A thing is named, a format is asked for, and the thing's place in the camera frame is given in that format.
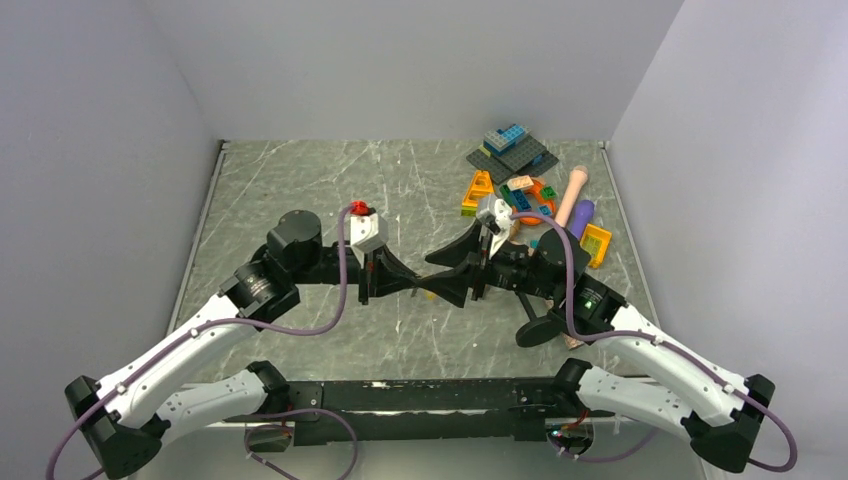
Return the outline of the pink toy microphone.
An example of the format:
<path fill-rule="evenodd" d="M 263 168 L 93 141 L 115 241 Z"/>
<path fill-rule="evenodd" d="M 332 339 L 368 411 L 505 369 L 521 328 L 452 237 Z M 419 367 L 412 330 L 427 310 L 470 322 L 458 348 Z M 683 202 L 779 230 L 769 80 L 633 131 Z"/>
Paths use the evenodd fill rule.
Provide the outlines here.
<path fill-rule="evenodd" d="M 566 227 L 578 196 L 583 186 L 588 182 L 588 179 L 589 171 L 586 166 L 578 165 L 571 170 L 568 183 L 561 196 L 561 201 L 554 217 L 555 222 L 560 227 Z"/>

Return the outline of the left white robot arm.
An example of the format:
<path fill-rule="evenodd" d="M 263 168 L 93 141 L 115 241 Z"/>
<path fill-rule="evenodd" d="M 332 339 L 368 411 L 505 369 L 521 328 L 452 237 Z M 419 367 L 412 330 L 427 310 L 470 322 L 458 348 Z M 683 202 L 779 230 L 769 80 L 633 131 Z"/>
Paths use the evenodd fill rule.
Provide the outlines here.
<path fill-rule="evenodd" d="M 318 216 L 283 215 L 248 262 L 201 309 L 125 367 L 101 378 L 81 376 L 65 389 L 99 466 L 111 479 L 134 474 L 169 442 L 208 424 L 241 416 L 272 420 L 294 406 L 291 387 L 267 361 L 255 361 L 222 381 L 186 382 L 218 353 L 262 331 L 300 301 L 303 284 L 359 288 L 367 303 L 411 289 L 417 275 L 388 249 L 385 221 L 359 204 L 337 218 L 337 240 L 325 245 Z"/>

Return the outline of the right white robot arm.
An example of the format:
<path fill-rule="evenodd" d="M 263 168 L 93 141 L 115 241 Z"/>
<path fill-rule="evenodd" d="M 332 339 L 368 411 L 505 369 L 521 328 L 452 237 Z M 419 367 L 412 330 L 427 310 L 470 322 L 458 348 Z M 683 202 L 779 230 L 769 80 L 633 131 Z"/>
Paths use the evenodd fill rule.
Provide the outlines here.
<path fill-rule="evenodd" d="M 774 384 L 728 371 L 664 333 L 585 273 L 589 255 L 570 232 L 550 228 L 529 249 L 512 243 L 503 227 L 474 222 L 426 259 L 440 272 L 423 278 L 421 287 L 456 306 L 489 286 L 550 301 L 544 316 L 530 317 L 517 331 L 520 347 L 568 335 L 630 360 L 651 378 L 650 384 L 633 382 L 568 359 L 551 390 L 560 413 L 606 411 L 643 422 L 682 438 L 702 460 L 729 473 L 753 464 Z"/>

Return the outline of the yellow window toy block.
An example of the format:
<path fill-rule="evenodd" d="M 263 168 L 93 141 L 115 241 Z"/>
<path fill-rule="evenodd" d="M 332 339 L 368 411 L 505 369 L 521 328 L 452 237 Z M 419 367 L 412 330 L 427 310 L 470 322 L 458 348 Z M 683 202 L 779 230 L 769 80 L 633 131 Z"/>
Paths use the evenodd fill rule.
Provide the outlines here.
<path fill-rule="evenodd" d="M 588 267 L 598 269 L 606 257 L 612 233 L 602 227 L 588 224 L 580 240 L 580 246 L 590 255 Z"/>

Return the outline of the blue grey lego stack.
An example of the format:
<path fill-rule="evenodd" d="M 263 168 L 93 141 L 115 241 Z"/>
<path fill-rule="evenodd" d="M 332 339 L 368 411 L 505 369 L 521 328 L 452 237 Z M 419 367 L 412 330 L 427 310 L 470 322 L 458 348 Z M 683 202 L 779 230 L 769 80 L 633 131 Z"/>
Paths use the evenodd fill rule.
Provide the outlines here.
<path fill-rule="evenodd" d="M 528 127 L 521 124 L 513 124 L 506 129 L 490 130 L 484 134 L 481 148 L 487 155 L 503 155 L 522 142 L 530 132 Z"/>

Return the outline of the orange triangular toy block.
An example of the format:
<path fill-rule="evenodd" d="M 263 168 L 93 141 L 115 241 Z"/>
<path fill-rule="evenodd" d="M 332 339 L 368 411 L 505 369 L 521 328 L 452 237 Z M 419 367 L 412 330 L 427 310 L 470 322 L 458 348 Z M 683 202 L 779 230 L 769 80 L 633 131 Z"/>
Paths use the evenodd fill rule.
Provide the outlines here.
<path fill-rule="evenodd" d="M 489 194 L 494 193 L 494 184 L 490 173 L 485 170 L 477 170 L 461 201 L 460 214 L 473 217 L 476 213 L 478 202 Z"/>

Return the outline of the black microphone stand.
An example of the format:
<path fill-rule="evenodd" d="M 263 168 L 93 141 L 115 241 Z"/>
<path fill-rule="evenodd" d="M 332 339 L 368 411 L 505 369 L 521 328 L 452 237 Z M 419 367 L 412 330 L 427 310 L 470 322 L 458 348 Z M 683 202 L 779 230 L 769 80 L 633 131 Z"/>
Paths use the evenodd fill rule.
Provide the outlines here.
<path fill-rule="evenodd" d="M 537 316 L 525 293 L 517 293 L 516 296 L 528 316 L 528 321 L 522 325 L 515 334 L 516 344 L 521 348 L 531 348 L 547 343 L 557 337 L 562 337 L 569 350 L 584 345 L 567 333 L 564 315 L 556 308 L 550 307 L 543 316 Z"/>

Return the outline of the dark grey lego baseplate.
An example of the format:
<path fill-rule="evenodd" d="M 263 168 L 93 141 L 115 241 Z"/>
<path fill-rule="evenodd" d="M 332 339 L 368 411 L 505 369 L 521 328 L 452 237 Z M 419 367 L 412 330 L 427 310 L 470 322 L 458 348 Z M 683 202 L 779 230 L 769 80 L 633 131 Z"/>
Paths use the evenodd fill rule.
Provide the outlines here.
<path fill-rule="evenodd" d="M 496 184 L 514 176 L 539 177 L 559 163 L 559 158 L 533 136 L 528 136 L 501 156 L 484 153 L 477 148 L 466 156 L 466 160 L 476 170 L 487 171 Z"/>

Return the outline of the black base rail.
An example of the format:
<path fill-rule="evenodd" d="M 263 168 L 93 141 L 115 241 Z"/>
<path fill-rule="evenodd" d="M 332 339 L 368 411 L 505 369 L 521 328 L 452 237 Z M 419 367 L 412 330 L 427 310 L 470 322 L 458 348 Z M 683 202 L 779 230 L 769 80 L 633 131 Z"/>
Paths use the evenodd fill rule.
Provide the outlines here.
<path fill-rule="evenodd" d="M 287 422 L 297 446 L 330 442 L 511 438 L 593 417 L 552 377 L 292 381 L 288 399 L 242 421 Z"/>

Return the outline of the purple toy microphone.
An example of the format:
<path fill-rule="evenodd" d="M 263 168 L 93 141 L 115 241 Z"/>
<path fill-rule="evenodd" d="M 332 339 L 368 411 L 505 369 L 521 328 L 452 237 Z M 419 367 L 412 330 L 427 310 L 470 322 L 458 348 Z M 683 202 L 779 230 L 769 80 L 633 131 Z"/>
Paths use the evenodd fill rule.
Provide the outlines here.
<path fill-rule="evenodd" d="M 568 231 L 577 239 L 581 240 L 585 230 L 595 213 L 595 204 L 588 199 L 580 200 L 573 208 L 571 222 Z"/>

